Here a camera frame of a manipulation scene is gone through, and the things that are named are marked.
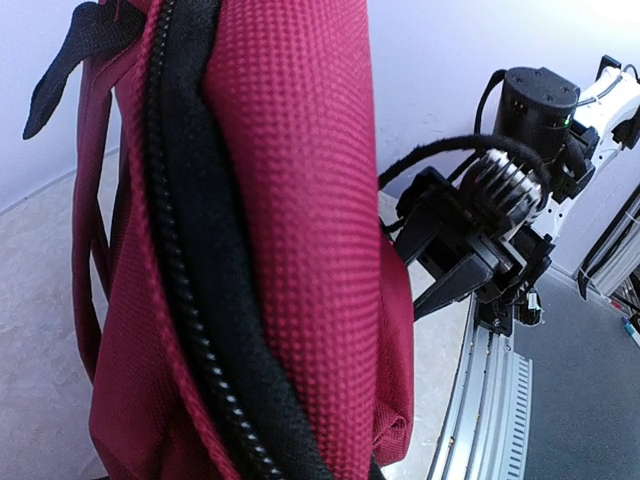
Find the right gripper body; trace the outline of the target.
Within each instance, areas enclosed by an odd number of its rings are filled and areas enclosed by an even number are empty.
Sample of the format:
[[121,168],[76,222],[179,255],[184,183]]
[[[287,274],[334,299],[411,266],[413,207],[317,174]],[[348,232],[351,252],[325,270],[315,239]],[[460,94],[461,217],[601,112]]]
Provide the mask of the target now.
[[422,260],[440,277],[462,259],[484,260],[493,267],[493,277],[471,293],[481,303],[499,298],[515,300],[522,291],[531,289],[550,267],[553,250],[550,235],[540,236],[531,227],[522,226],[509,240],[490,237],[463,207],[460,192],[433,168],[420,172],[401,195],[396,212],[404,224],[421,198],[444,201],[448,213],[436,238],[414,261]]

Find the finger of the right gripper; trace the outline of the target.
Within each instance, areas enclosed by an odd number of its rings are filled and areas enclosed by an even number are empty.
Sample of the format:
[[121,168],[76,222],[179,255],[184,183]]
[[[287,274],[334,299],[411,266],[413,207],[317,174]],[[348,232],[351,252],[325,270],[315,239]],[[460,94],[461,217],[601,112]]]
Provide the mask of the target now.
[[436,277],[430,265],[422,260],[419,264],[435,279],[435,283],[414,301],[415,320],[466,298],[493,277],[493,267],[481,259],[462,259],[440,277]]
[[421,198],[397,236],[394,249],[405,265],[416,260],[442,229],[448,213],[444,201]]

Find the red backpack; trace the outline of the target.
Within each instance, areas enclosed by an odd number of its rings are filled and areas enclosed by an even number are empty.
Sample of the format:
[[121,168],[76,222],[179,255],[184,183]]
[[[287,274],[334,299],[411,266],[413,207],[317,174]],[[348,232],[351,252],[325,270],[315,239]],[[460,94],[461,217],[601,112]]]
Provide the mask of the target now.
[[88,1],[72,300],[111,479],[379,479],[414,413],[363,1]]

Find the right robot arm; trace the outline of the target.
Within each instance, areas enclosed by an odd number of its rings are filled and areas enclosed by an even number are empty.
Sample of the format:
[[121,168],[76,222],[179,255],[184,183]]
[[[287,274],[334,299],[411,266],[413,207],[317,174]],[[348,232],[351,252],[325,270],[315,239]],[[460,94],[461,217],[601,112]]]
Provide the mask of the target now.
[[495,71],[491,133],[414,148],[378,178],[418,169],[385,227],[406,263],[433,279],[414,302],[424,317],[467,297],[498,328],[514,315],[534,324],[534,287],[549,268],[564,218],[596,174],[639,139],[639,74],[610,56],[586,90],[540,67]]

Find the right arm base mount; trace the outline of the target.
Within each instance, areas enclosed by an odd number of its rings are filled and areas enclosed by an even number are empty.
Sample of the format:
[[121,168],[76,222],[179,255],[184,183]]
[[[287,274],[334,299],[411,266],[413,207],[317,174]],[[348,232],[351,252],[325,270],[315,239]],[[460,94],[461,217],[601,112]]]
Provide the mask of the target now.
[[474,325],[491,333],[510,337],[514,324],[534,327],[542,320],[542,305],[535,287],[522,291],[515,300],[503,298],[489,303],[480,303],[474,313]]

